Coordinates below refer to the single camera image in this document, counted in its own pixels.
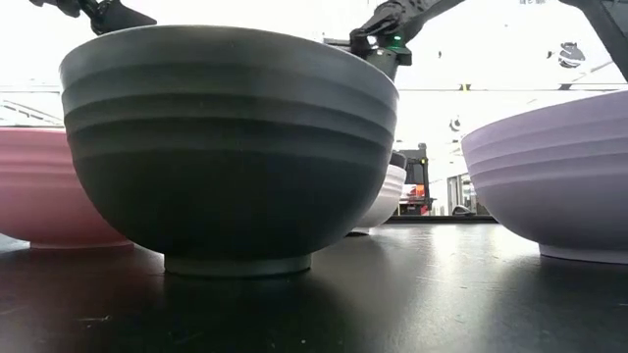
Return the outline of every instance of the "white bowl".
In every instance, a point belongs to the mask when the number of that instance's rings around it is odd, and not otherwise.
[[[362,219],[353,229],[354,232],[368,233],[370,228],[381,226],[392,215],[399,205],[403,183],[405,182],[405,169],[389,165],[386,171],[386,179],[380,189],[371,208],[362,216]]]

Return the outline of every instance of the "dark gray bowl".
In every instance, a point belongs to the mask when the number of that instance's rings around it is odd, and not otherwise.
[[[166,270],[257,276],[309,268],[382,185],[397,92],[326,45],[234,27],[103,35],[61,65],[78,177]]]

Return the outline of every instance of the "machine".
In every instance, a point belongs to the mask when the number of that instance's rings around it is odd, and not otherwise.
[[[430,196],[427,145],[419,143],[418,149],[399,150],[405,156],[406,177],[396,216],[422,216],[432,210],[435,199]]]
[[[29,0],[42,6],[50,4],[64,14],[78,17],[84,12],[92,30],[104,34],[157,22],[125,7],[120,0]],[[348,41],[326,40],[366,60],[394,79],[398,66],[412,65],[406,44],[423,25],[464,0],[389,0],[378,6],[373,17],[351,32]],[[602,40],[615,65],[628,79],[628,0],[559,0],[580,9]]]

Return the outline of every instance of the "bowl rim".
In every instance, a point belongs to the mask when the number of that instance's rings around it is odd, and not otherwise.
[[[391,80],[390,77],[386,76],[386,74],[384,74],[384,72],[382,72],[381,70],[379,70],[374,65],[372,65],[369,62],[367,62],[366,60],[362,60],[362,59],[356,57],[355,55],[353,55],[351,53],[347,53],[344,50],[341,50],[339,48],[333,47],[331,45],[327,45],[325,43],[320,43],[320,42],[317,42],[315,40],[303,38],[303,37],[296,36],[296,35],[291,35],[291,34],[286,34],[286,33],[281,33],[281,32],[275,32],[275,31],[266,30],[266,29],[250,28],[250,27],[243,27],[243,26],[236,26],[236,25],[140,25],[140,26],[136,26],[136,27],[115,30],[115,31],[112,31],[112,32],[109,32],[109,33],[98,35],[95,38],[92,38],[92,39],[90,39],[90,40],[80,44],[76,48],[72,49],[70,52],[68,52],[66,54],[66,56],[63,58],[63,60],[59,64],[58,72],[59,73],[61,72],[62,68],[64,67],[64,64],[65,64],[66,60],[70,56],[72,56],[74,53],[76,53],[81,48],[83,48],[83,47],[85,47],[87,45],[91,45],[92,43],[98,42],[99,40],[102,40],[102,38],[107,38],[107,37],[110,37],[110,36],[114,36],[114,35],[118,35],[118,34],[124,34],[124,33],[128,33],[128,32],[133,32],[133,31],[159,30],[159,29],[162,29],[162,28],[200,28],[200,29],[214,28],[214,29],[222,29],[222,30],[225,30],[225,29],[234,30],[235,29],[235,30],[240,30],[240,31],[245,31],[245,32],[258,32],[258,33],[273,34],[273,35],[282,36],[282,37],[285,37],[285,38],[291,38],[292,40],[299,40],[299,41],[301,41],[303,43],[308,43],[308,45],[318,45],[320,47],[328,48],[329,50],[335,50],[337,53],[340,53],[340,55],[346,55],[347,57],[353,58],[353,60],[356,63],[357,62],[361,62],[361,63],[363,63],[361,65],[365,65],[367,67],[370,67],[371,69],[374,69],[378,73],[378,75],[384,77],[395,88],[395,91],[396,91],[396,86],[394,85],[394,82]]]
[[[543,112],[543,111],[551,111],[551,110],[554,110],[554,109],[564,108],[564,106],[573,104],[574,102],[583,102],[583,101],[591,101],[591,100],[593,100],[593,101],[595,101],[595,100],[603,100],[603,99],[606,99],[607,96],[611,96],[611,95],[615,95],[615,94],[625,94],[625,95],[628,96],[628,90],[618,90],[618,91],[612,91],[612,92],[605,92],[605,93],[602,93],[602,94],[595,95],[593,97],[585,97],[585,98],[580,98],[580,99],[574,99],[572,101],[558,103],[558,104],[554,104],[554,105],[550,105],[550,106],[546,106],[546,107],[542,107],[542,108],[537,108],[537,109],[533,109],[531,111],[515,114],[515,115],[507,117],[507,118],[499,119],[497,121],[488,123],[488,124],[486,124],[484,126],[480,126],[480,127],[476,128],[476,129],[474,129],[473,131],[467,133],[462,138],[461,143],[464,143],[464,140],[467,139],[469,136],[477,133],[480,130],[484,130],[485,128],[489,128],[490,126],[503,124],[504,122],[511,121],[511,120],[525,119],[524,117],[527,117],[528,115],[537,114],[537,113]]]

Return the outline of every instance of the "lavender bowl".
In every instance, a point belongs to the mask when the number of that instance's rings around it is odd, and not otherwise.
[[[628,264],[628,91],[483,126],[462,150],[482,204],[542,255]]]

